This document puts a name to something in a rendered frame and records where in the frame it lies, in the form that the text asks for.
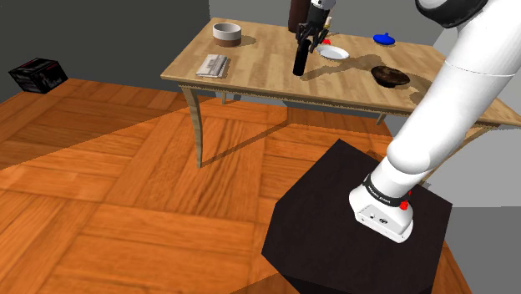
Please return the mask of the white plate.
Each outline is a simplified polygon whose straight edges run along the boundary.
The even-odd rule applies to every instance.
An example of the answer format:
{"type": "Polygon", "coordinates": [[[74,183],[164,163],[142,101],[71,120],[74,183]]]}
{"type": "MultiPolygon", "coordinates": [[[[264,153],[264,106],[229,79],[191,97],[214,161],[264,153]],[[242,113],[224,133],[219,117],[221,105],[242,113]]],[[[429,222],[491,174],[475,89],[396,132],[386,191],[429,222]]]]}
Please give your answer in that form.
{"type": "Polygon", "coordinates": [[[350,56],[350,54],[346,50],[332,45],[318,46],[316,48],[316,51],[323,58],[327,58],[330,60],[344,60],[349,58],[350,56]]]}

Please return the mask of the black cylinder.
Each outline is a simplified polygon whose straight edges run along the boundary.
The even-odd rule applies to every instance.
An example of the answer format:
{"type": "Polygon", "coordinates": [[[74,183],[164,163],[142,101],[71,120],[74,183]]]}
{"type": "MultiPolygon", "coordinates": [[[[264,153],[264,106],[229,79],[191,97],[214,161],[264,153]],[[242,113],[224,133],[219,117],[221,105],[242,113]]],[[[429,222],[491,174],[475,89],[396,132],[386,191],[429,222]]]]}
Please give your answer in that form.
{"type": "Polygon", "coordinates": [[[302,76],[303,75],[303,73],[305,71],[305,67],[306,67],[307,57],[308,57],[308,54],[309,54],[309,47],[311,45],[312,45],[312,42],[309,39],[303,40],[298,45],[298,48],[296,50],[294,66],[293,66],[293,70],[292,70],[292,73],[295,76],[302,76]]]}

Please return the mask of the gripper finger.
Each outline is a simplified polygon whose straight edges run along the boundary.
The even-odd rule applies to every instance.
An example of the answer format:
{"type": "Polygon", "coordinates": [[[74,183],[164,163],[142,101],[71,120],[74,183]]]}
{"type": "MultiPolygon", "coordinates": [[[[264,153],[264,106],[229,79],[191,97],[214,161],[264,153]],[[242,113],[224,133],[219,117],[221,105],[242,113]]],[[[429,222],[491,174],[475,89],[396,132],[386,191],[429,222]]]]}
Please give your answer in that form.
{"type": "Polygon", "coordinates": [[[309,52],[313,53],[314,49],[323,43],[324,39],[326,38],[326,29],[322,29],[321,31],[316,30],[313,38],[312,38],[312,44],[309,48],[309,52]]]}
{"type": "Polygon", "coordinates": [[[296,27],[296,40],[298,43],[297,50],[301,51],[303,49],[303,42],[307,39],[307,24],[299,23],[296,27]]]}

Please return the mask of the blue lid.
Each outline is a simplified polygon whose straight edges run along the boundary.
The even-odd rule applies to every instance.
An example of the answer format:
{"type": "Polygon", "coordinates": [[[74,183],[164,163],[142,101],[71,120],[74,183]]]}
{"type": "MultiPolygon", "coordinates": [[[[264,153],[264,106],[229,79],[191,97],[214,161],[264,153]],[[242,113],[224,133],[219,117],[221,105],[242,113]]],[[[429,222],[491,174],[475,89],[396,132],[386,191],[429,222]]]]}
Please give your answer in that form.
{"type": "Polygon", "coordinates": [[[375,34],[372,38],[375,43],[385,46],[393,45],[396,42],[396,40],[391,37],[389,33],[375,34]]]}

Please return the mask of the white and brown bowl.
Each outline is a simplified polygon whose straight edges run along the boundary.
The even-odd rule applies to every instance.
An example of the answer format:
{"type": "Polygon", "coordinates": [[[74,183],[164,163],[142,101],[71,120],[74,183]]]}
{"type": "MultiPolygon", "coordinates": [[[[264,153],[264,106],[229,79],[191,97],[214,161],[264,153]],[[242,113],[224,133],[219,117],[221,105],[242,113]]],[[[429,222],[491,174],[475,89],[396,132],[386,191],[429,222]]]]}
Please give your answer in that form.
{"type": "Polygon", "coordinates": [[[217,45],[229,48],[241,44],[241,26],[234,23],[216,23],[212,29],[217,45]]]}

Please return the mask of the dark brown bowl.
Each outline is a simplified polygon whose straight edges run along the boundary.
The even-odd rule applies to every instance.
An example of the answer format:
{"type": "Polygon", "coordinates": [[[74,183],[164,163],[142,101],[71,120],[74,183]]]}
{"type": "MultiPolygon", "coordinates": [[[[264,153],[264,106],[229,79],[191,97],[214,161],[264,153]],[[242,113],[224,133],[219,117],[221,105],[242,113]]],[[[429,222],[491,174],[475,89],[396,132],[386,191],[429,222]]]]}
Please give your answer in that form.
{"type": "Polygon", "coordinates": [[[386,88],[394,88],[410,82],[410,78],[405,73],[388,66],[373,67],[371,74],[379,85],[386,88]]]}

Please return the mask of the dark brown vase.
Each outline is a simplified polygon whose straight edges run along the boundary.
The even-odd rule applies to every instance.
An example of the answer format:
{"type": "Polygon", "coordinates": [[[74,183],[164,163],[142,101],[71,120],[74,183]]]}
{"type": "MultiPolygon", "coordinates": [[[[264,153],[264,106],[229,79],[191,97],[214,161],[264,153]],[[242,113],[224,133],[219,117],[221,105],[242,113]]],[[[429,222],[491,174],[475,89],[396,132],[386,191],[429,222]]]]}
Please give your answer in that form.
{"type": "Polygon", "coordinates": [[[310,0],[291,0],[288,16],[288,30],[292,33],[300,23],[304,23],[307,19],[310,0]]]}

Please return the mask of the grey book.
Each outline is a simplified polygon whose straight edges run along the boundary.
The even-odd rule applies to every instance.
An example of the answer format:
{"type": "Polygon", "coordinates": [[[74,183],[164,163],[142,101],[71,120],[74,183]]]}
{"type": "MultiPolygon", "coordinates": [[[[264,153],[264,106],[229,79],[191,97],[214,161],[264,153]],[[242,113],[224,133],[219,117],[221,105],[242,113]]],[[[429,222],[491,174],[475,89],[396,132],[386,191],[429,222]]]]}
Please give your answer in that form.
{"type": "Polygon", "coordinates": [[[197,76],[220,78],[223,76],[228,58],[225,55],[208,54],[196,72],[197,76]]]}

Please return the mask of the dark robot stand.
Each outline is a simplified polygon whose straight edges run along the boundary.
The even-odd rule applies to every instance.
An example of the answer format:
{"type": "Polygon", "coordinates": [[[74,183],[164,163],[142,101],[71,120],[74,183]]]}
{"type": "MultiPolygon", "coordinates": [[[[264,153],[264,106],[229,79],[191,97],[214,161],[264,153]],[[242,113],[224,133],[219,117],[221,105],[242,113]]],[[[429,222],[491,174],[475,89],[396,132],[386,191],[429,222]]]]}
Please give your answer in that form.
{"type": "Polygon", "coordinates": [[[377,161],[338,140],[281,197],[261,254],[300,294],[430,294],[452,205],[415,185],[412,234],[396,243],[356,221],[349,192],[377,161]]]}

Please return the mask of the wooden table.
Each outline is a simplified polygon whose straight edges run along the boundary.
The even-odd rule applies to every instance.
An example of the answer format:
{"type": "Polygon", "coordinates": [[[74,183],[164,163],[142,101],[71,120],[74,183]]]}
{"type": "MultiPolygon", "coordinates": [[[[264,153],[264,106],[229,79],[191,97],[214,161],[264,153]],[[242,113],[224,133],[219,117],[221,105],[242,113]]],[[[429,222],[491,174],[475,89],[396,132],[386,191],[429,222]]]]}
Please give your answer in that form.
{"type": "Polygon", "coordinates": [[[161,74],[178,83],[189,105],[195,132],[196,165],[202,167],[203,140],[200,90],[278,100],[292,107],[310,106],[317,111],[374,118],[407,117],[426,93],[444,56],[427,45],[399,42],[382,46],[371,38],[335,33],[331,42],[345,49],[349,58],[329,61],[314,53],[308,56],[305,73],[292,73],[296,39],[287,28],[240,21],[241,44],[225,48],[213,39],[212,18],[161,74]],[[197,76],[208,54],[225,55],[228,62],[220,78],[197,76]],[[371,69],[388,66],[405,73],[408,84],[386,88],[372,77],[371,69]]]}

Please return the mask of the black box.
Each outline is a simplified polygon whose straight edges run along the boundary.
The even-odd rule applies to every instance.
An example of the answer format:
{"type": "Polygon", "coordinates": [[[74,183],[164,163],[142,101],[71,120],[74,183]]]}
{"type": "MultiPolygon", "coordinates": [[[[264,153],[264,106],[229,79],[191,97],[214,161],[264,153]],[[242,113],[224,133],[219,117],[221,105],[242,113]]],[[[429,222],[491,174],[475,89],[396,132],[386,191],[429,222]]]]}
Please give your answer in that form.
{"type": "Polygon", "coordinates": [[[58,61],[34,58],[8,72],[23,91],[46,94],[68,80],[58,61]]]}

